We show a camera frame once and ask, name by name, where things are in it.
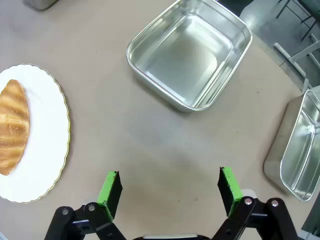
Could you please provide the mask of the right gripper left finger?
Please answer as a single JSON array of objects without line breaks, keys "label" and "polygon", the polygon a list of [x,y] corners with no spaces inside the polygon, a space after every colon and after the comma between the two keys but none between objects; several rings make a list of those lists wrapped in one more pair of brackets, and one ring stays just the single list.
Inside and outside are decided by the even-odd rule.
[{"label": "right gripper left finger", "polygon": [[96,234],[100,240],[124,240],[113,223],[122,190],[119,172],[108,172],[97,201],[83,204],[76,210],[70,206],[58,207],[44,238],[83,240],[86,235]]}]

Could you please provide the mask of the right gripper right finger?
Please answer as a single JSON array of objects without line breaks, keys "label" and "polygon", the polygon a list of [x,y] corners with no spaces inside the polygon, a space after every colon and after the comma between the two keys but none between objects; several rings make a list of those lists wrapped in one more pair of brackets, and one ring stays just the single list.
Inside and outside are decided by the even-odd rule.
[{"label": "right gripper right finger", "polygon": [[298,234],[285,202],[278,197],[260,201],[245,196],[230,167],[219,169],[217,186],[227,218],[212,237],[238,240],[247,228],[255,229],[262,240],[297,240]]}]

